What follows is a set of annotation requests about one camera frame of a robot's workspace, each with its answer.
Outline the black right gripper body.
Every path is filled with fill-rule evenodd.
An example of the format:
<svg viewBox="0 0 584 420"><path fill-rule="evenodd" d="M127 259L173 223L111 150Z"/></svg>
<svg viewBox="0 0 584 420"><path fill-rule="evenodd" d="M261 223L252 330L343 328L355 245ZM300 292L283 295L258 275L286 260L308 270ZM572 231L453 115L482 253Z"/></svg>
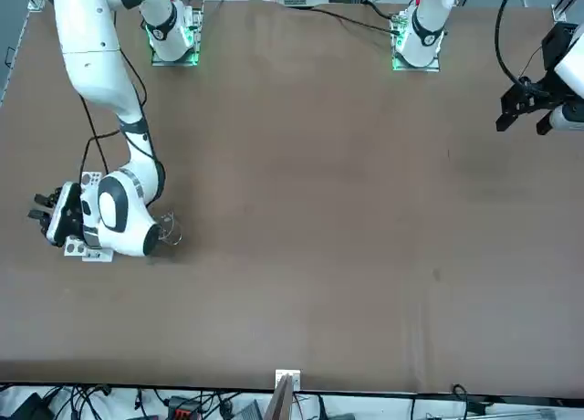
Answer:
<svg viewBox="0 0 584 420"><path fill-rule="evenodd" d="M84 239L83 212L78 194L74 194L73 192L68 194L62 219L65 224L66 236L73 236L80 240Z"/></svg>

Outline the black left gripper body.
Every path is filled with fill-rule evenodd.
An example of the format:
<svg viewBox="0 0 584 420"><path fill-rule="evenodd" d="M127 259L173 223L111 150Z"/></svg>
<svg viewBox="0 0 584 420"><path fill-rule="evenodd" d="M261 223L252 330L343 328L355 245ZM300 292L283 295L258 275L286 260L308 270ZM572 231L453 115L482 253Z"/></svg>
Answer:
<svg viewBox="0 0 584 420"><path fill-rule="evenodd" d="M542 40L545 75L526 86L529 104L582 99L582 25L558 22Z"/></svg>

